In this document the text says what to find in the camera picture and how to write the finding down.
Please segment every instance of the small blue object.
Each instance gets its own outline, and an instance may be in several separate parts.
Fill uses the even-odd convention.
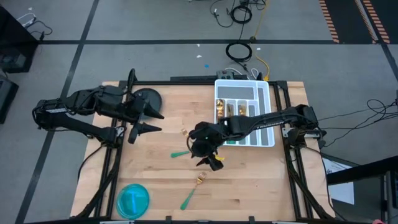
[[[119,215],[129,220],[141,217],[149,206],[147,189],[139,184],[130,184],[123,188],[116,199]]]

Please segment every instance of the green handle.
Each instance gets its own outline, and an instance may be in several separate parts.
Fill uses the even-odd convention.
[[[182,156],[182,155],[185,155],[185,154],[188,154],[189,153],[189,151],[183,151],[183,152],[174,152],[174,153],[171,153],[171,157],[172,158],[176,158],[177,156]]]
[[[191,199],[191,197],[192,197],[192,195],[193,195],[195,189],[196,189],[196,188],[192,189],[192,191],[191,191],[191,193],[189,194],[189,196],[187,197],[187,199],[185,199],[184,203],[182,203],[182,205],[181,205],[181,207],[180,207],[181,210],[184,211],[184,210],[187,208],[188,202],[189,202],[189,200]]]

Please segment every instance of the white paper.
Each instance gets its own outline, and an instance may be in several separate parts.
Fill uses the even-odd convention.
[[[326,172],[328,174],[351,168],[350,166],[341,164],[339,162],[330,161],[325,158],[323,158],[323,162],[325,163]],[[331,185],[331,186],[329,186],[329,193],[330,193],[330,197],[335,200],[339,200],[340,202],[350,203],[350,204],[354,205],[354,183],[353,182]]]

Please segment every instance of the green-handled fork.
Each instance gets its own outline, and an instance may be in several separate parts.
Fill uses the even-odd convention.
[[[189,196],[187,197],[187,199],[185,199],[184,203],[182,203],[180,209],[181,210],[185,210],[187,208],[188,202],[191,199],[193,193],[195,192],[195,189],[198,187],[199,184],[201,184],[203,182],[203,180],[206,177],[206,173],[202,172],[198,178],[197,178],[197,184],[195,185],[195,187],[192,189],[191,193],[189,194]]]
[[[171,158],[176,158],[178,156],[182,156],[182,155],[185,155],[185,154],[188,154],[188,153],[189,153],[189,151],[173,152],[173,153],[171,153],[170,157]]]

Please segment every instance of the fork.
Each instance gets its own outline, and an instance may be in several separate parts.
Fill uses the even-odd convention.
[[[184,203],[182,203],[182,205],[181,205],[181,207],[180,207],[181,210],[185,210],[185,209],[187,208],[188,202],[189,202],[189,200],[191,199],[191,197],[192,197],[192,195],[193,195],[195,189],[198,187],[199,184],[201,184],[201,183],[203,182],[203,180],[205,179],[205,177],[206,177],[206,173],[205,173],[205,172],[202,172],[202,173],[198,176],[198,178],[197,178],[197,184],[196,184],[196,186],[192,189],[192,191],[191,191],[191,193],[189,194],[189,196],[187,197],[187,199],[185,199]]]

